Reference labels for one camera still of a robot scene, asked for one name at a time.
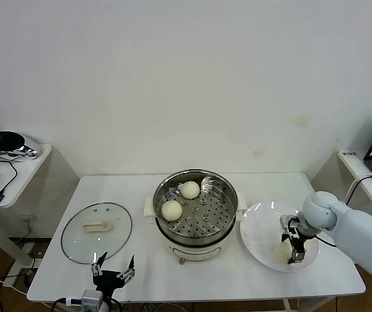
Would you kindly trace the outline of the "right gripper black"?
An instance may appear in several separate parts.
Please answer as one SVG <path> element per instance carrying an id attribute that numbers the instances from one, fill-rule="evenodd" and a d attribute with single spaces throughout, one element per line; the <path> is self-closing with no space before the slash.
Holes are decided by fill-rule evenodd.
<path id="1" fill-rule="evenodd" d="M 281 242 L 289 241 L 291 242 L 291 245 L 293 246 L 293 249 L 291 251 L 290 259 L 288 260 L 288 264 L 294 264 L 294 263 L 301 263 L 304 260 L 305 256 L 305 241 L 306 236 L 303 235 L 297 228 L 297 226 L 294 226 L 293 224 L 289 227 L 289 233 L 283 233 L 281 235 Z"/>

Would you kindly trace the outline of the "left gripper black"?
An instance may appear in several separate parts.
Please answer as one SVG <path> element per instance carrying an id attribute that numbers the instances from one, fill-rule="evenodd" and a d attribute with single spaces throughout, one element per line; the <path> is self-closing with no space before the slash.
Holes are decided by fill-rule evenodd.
<path id="1" fill-rule="evenodd" d="M 114 291 L 124 288 L 126 281 L 130 281 L 135 276 L 134 255 L 124 272 L 101 270 L 107 254 L 108 252 L 105 252 L 102 256 L 96 257 L 97 254 L 95 253 L 91 264 L 93 284 L 96 286 L 96 291 L 102 293 L 104 301 L 110 301 Z"/>

